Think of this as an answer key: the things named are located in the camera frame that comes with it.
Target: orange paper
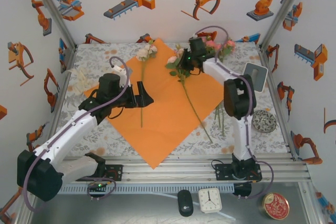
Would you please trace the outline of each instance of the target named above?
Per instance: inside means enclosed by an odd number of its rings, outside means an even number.
[[[165,67],[174,51],[160,39],[154,45],[158,52],[156,58],[147,61],[143,81],[154,103],[143,108],[143,128],[140,108],[124,109],[118,118],[107,119],[153,169],[200,124],[178,77],[171,76],[172,70]],[[136,82],[141,80],[141,65],[136,57],[127,62],[133,71],[131,83],[135,94],[138,94]],[[202,120],[223,100],[223,86],[207,74],[188,77],[185,86]],[[85,95],[88,97],[97,88]],[[114,109],[111,116],[119,112],[120,109]]]

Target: cable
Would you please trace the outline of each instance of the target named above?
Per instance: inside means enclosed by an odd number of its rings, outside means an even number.
[[[110,196],[111,193],[113,193],[116,188],[117,188],[117,183],[116,181],[114,181],[114,179],[112,178],[91,178],[91,177],[83,177],[82,179],[88,179],[88,180],[93,180],[93,181],[109,181],[109,182],[113,182],[114,183],[114,187],[112,190],[110,190],[108,193],[104,194],[102,197],[99,197],[99,198],[96,198],[97,201],[99,201],[100,199],[105,199],[106,197]],[[91,186],[88,186],[88,189],[87,189],[87,195],[89,197],[91,197],[91,200],[93,200],[94,198],[90,195],[90,189],[94,187],[94,185],[91,185]]]
[[[159,196],[164,196],[164,197],[169,197],[169,198],[173,198],[173,199],[177,199],[177,196],[174,196],[174,195],[170,195],[170,194],[162,194],[162,193],[149,193],[149,194],[152,194],[152,195],[159,195]],[[194,202],[193,201],[193,204],[196,205],[196,206],[199,206],[199,203],[198,202]],[[236,221],[236,218],[230,216],[230,215],[227,215],[223,212],[216,212],[217,214],[219,215],[222,215],[232,221]]]
[[[221,29],[223,32],[225,32],[225,34],[226,34],[226,38],[225,38],[225,40],[224,40],[224,43],[222,44],[221,48],[220,48],[218,51],[216,51],[216,54],[215,54],[215,63],[216,63],[217,66],[219,66],[220,68],[222,68],[225,72],[231,74],[233,77],[236,77],[236,78],[242,80],[242,81],[245,83],[245,85],[247,86],[248,95],[249,95],[249,106],[248,106],[248,112],[247,112],[247,114],[246,114],[246,116],[245,116],[246,147],[247,147],[247,150],[248,150],[248,152],[249,152],[251,158],[252,158],[256,163],[262,163],[262,164],[265,164],[265,165],[267,165],[267,166],[270,168],[270,170],[271,170],[272,178],[271,178],[271,181],[270,181],[268,187],[267,187],[265,190],[261,191],[260,193],[258,193],[258,194],[256,194],[256,195],[253,195],[253,196],[250,196],[250,197],[245,197],[246,199],[253,199],[253,198],[259,197],[261,194],[266,193],[266,192],[271,188],[271,186],[273,185],[273,181],[274,181],[274,171],[273,171],[271,165],[268,164],[267,162],[265,162],[265,161],[258,161],[258,160],[256,159],[256,157],[252,154],[251,150],[250,150],[250,145],[249,145],[248,116],[251,115],[251,112],[252,112],[252,109],[253,109],[253,99],[252,99],[252,94],[253,94],[253,93],[252,93],[252,88],[251,88],[250,84],[248,83],[248,81],[247,81],[244,77],[242,77],[242,76],[240,76],[240,75],[238,75],[238,74],[235,74],[234,72],[232,72],[232,71],[230,71],[228,68],[226,68],[223,64],[220,64],[220,63],[217,61],[219,52],[225,47],[225,44],[226,44],[227,41],[228,41],[228,37],[229,37],[229,36],[228,36],[228,32],[227,32],[223,27],[221,27],[221,26],[207,26],[207,27],[205,27],[205,28],[203,28],[203,29],[197,31],[196,34],[202,32],[203,30],[208,29],[208,28],[219,28],[219,29]]]
[[[109,116],[108,116],[108,119],[115,119],[115,118],[117,118],[118,116],[121,115],[121,113],[122,113],[123,110],[124,110],[124,107],[122,107],[122,109],[121,109],[121,111],[119,112],[118,115],[115,115],[115,116],[113,116],[113,117],[109,117]]]
[[[118,56],[112,56],[110,58],[110,65],[113,66],[112,64],[112,59],[118,59],[122,65],[124,66],[125,70],[126,70],[126,83],[129,82],[130,80],[130,74],[129,74],[129,69],[128,67],[126,66],[126,63],[121,59],[119,58]],[[96,110],[99,110],[109,104],[111,104],[112,102],[116,101],[117,99],[119,99],[126,91],[126,88],[127,88],[128,85],[125,85],[122,89],[122,91],[120,92],[120,94],[118,94],[115,98],[111,99],[110,101],[102,104],[102,105],[99,105],[87,112],[85,112],[83,115],[80,115],[79,117],[77,117],[73,122],[74,123],[77,123],[79,120],[81,120],[84,116],[88,115],[88,114],[91,114],[92,112],[96,111]],[[55,144],[55,142],[61,137],[64,135],[64,133],[66,133],[71,127],[72,127],[73,124],[69,124],[65,129],[63,129],[48,145],[47,145],[47,148],[50,149],[53,144]],[[31,175],[31,172],[33,171],[34,167],[36,166],[37,162],[42,158],[42,156],[47,152],[46,149],[44,149],[40,155],[37,156],[37,158],[33,161],[33,163],[31,164],[31,166],[29,167],[28,169],[28,172],[26,174],[26,177],[25,177],[25,180],[24,180],[24,183],[23,183],[23,198],[24,198],[24,201],[25,201],[25,204],[26,206],[28,207],[28,209],[32,212],[38,212],[40,211],[41,209],[44,208],[44,205],[43,204],[41,207],[35,209],[34,207],[32,207],[32,205],[29,203],[29,199],[28,199],[28,190],[27,190],[27,187],[28,187],[28,180],[29,180],[29,177]]]

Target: small round dish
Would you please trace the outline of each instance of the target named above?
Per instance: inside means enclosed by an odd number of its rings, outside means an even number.
[[[260,132],[270,133],[276,129],[277,120],[272,113],[266,110],[257,110],[253,113],[252,125]]]

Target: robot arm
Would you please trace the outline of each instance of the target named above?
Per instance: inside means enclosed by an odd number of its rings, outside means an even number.
[[[62,185],[85,176],[104,176],[105,161],[93,153],[88,153],[76,161],[62,161],[83,136],[111,114],[113,108],[140,108],[154,102],[141,81],[137,82],[139,95],[134,95],[126,70],[118,66],[112,66],[112,69],[114,73],[106,73],[99,78],[98,89],[82,102],[79,110],[60,131],[34,152],[21,152],[17,162],[17,183],[20,187],[24,187],[28,173],[30,176],[27,190],[43,201],[49,201],[57,195]]]
[[[191,38],[189,43],[190,51],[184,49],[178,67],[186,71],[199,68],[200,71],[224,85],[224,108],[232,117],[235,134],[232,170],[229,173],[237,180],[246,179],[251,171],[253,173],[260,170],[260,166],[255,162],[253,150],[249,147],[252,114],[256,107],[251,76],[248,74],[241,76],[217,61],[214,53],[207,53],[201,38]]]

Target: white clock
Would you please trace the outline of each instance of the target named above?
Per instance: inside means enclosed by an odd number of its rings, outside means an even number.
[[[202,212],[208,214],[221,211],[222,201],[218,188],[201,189],[198,198]]]

